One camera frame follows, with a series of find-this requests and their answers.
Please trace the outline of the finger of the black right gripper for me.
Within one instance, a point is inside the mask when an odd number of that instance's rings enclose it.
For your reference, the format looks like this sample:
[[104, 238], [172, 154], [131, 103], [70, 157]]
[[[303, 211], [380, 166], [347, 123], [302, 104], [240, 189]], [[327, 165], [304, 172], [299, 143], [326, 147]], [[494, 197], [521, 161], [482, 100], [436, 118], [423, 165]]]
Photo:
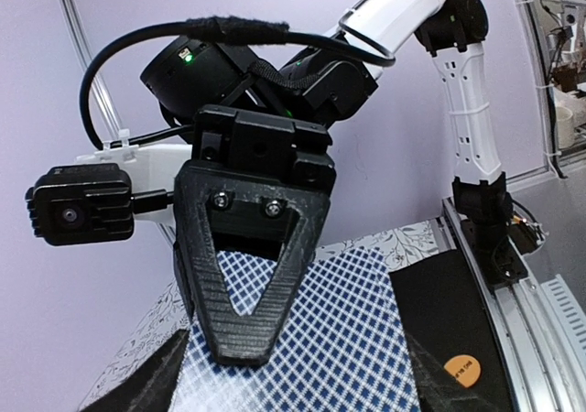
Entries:
[[313, 260], [327, 193], [237, 176], [195, 160], [174, 185], [175, 271], [211, 358], [267, 363]]

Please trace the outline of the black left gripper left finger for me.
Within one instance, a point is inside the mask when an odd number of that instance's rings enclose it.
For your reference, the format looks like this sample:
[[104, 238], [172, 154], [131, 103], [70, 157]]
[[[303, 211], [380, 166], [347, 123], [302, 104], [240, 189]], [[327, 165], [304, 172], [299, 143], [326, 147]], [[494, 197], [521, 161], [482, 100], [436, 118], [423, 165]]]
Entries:
[[177, 330], [124, 382], [81, 411], [167, 412], [189, 337], [187, 330]]

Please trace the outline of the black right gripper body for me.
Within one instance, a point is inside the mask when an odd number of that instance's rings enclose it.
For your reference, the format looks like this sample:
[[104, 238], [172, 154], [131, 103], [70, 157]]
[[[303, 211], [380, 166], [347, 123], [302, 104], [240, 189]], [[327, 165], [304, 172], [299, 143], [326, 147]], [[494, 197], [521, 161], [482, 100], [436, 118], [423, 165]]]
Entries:
[[206, 105], [193, 117], [191, 158], [209, 168], [330, 195], [336, 180], [323, 125]]

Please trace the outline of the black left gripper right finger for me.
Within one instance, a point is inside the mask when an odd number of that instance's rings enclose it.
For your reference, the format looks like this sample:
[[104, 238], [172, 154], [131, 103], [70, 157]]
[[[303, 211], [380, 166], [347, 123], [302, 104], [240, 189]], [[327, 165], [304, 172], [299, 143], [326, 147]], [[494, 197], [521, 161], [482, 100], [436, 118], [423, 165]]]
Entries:
[[406, 340], [422, 411], [485, 410], [485, 402], [461, 386], [410, 333]]

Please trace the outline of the orange big blind button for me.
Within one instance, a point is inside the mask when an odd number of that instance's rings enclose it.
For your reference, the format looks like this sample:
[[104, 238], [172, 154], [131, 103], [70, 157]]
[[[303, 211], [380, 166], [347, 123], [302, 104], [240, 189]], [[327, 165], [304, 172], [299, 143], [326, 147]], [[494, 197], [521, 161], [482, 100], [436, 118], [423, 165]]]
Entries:
[[465, 388], [475, 386], [482, 375], [482, 366], [478, 359], [469, 354], [459, 354], [450, 358], [444, 369]]

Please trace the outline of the grey playing card deck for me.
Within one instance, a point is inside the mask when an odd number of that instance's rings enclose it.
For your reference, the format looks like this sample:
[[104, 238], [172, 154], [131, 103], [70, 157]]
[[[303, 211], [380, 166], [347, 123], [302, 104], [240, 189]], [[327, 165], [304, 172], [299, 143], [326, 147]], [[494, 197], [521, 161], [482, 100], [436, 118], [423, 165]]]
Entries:
[[384, 256], [354, 248], [311, 264], [268, 363], [223, 366], [193, 324], [173, 411], [417, 411]]

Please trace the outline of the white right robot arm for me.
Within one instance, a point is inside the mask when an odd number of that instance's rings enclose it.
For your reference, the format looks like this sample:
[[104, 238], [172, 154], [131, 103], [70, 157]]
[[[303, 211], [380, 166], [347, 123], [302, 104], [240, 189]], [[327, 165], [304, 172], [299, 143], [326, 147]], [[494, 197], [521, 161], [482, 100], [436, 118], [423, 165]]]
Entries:
[[415, 37], [443, 79], [457, 138], [452, 191], [474, 248], [498, 249], [512, 202], [484, 84], [480, 0], [360, 0], [330, 34], [208, 18], [141, 82], [191, 145], [174, 180], [175, 267], [216, 363], [265, 364], [331, 205], [330, 127], [351, 118]]

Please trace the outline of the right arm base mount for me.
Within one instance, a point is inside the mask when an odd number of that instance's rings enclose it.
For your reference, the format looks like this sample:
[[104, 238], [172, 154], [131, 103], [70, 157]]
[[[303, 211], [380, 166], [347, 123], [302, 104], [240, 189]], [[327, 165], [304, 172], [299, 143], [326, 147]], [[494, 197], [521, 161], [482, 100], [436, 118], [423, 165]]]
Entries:
[[484, 282], [491, 290], [528, 277], [521, 256], [535, 252], [546, 234], [531, 211], [507, 191], [505, 175], [490, 183], [452, 182], [454, 207]]

